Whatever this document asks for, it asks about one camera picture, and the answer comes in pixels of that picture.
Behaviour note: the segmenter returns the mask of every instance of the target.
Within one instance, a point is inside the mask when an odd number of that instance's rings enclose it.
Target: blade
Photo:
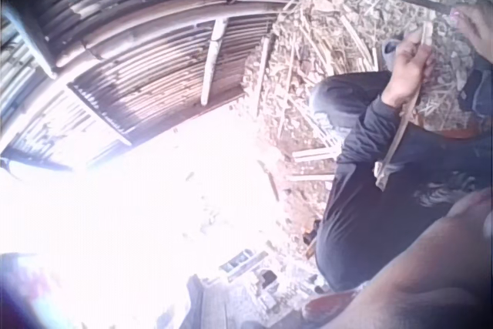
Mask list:
[[[449,15],[452,10],[452,7],[450,5],[446,5],[438,2],[432,2],[431,0],[401,0],[401,1],[406,3],[411,3],[414,5],[419,5],[420,7],[433,9],[434,11],[445,15]]]

